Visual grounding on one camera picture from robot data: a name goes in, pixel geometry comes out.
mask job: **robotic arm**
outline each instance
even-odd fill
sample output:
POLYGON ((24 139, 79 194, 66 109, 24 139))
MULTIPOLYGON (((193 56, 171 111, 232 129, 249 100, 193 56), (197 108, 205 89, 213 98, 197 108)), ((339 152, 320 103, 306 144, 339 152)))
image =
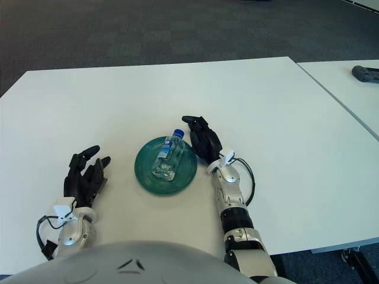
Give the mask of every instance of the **robotic arm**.
POLYGON ((224 261, 253 280, 278 276, 258 231, 254 229, 247 205, 239 189, 240 177, 231 165, 234 150, 222 148, 215 132, 203 117, 184 116, 195 153, 208 164, 216 189, 217 209, 224 231, 224 261))
POLYGON ((64 197, 59 198, 54 205, 57 216, 44 216, 37 223, 37 241, 48 260, 53 259, 52 254, 57 246, 57 256, 65 256, 90 247, 95 241, 96 231, 92 223, 97 216, 92 209, 92 203, 107 182, 104 168, 108 166, 111 158, 96 159, 95 164, 88 166, 83 175, 81 171, 99 150, 99 146, 93 146, 72 156, 64 183, 64 197), (50 218, 57 219, 58 227, 52 228, 62 227, 58 245, 49 240, 43 245, 39 236, 39 226, 44 220, 51 224, 50 218))

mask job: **remote control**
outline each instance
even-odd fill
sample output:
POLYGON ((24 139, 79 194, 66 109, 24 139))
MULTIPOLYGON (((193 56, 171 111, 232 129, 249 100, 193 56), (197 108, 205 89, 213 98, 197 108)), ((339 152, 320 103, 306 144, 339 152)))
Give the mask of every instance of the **remote control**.
POLYGON ((379 69, 354 66, 351 73, 361 82, 379 83, 379 69))

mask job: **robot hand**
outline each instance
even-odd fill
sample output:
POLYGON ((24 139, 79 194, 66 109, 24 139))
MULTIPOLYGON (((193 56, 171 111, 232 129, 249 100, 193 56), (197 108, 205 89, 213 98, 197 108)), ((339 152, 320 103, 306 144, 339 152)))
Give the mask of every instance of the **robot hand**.
POLYGON ((104 178, 104 168, 110 163, 110 157, 96 159, 95 165, 90 165, 83 176, 81 175, 87 161, 99 150, 99 146, 93 146, 72 156, 70 171, 65 178, 64 197, 74 197, 77 208, 91 207, 96 195, 107 182, 104 178))
POLYGON ((99 152, 99 146, 93 146, 79 154, 74 154, 70 162, 70 170, 65 178, 64 197, 59 198, 54 205, 57 216, 43 216, 37 222, 37 241, 42 253, 48 260, 53 259, 53 252, 58 247, 57 256, 76 253, 91 246, 96 237, 92 223, 96 221, 96 213, 91 208, 95 197, 104 187, 107 179, 104 177, 104 168, 111 158, 96 159, 94 165, 84 170, 87 161, 99 152), (51 224, 50 219, 57 219, 57 227, 51 224), (43 244, 39 228, 48 220, 53 229, 62 228, 59 235, 59 245, 52 241, 43 244))
POLYGON ((190 138, 192 148, 196 155, 204 159, 208 164, 219 159, 222 149, 216 133, 208 127, 203 117, 184 116, 182 120, 190 127, 190 138))

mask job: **green frisbee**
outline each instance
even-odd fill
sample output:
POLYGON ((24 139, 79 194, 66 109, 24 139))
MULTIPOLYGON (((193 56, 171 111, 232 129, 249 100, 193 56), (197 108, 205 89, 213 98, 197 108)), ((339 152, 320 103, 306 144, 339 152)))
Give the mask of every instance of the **green frisbee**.
POLYGON ((152 173, 152 167, 166 137, 159 137, 148 142, 138 152, 134 162, 137 180, 147 191, 157 195, 172 195, 185 189, 194 179, 197 170, 197 158, 191 146, 185 143, 178 171, 171 181, 159 179, 152 173))

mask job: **carpeted floor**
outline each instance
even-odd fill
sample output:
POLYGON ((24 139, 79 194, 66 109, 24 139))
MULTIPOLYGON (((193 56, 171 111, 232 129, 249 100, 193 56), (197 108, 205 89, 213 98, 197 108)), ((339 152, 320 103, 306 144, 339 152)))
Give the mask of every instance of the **carpeted floor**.
MULTIPOLYGON (((272 56, 295 62, 379 59, 379 15, 341 0, 0 0, 0 5, 0 96, 28 70, 272 56)), ((379 245, 362 251, 379 274, 379 245)), ((359 283, 339 252, 302 251, 280 259, 297 283, 359 283)))

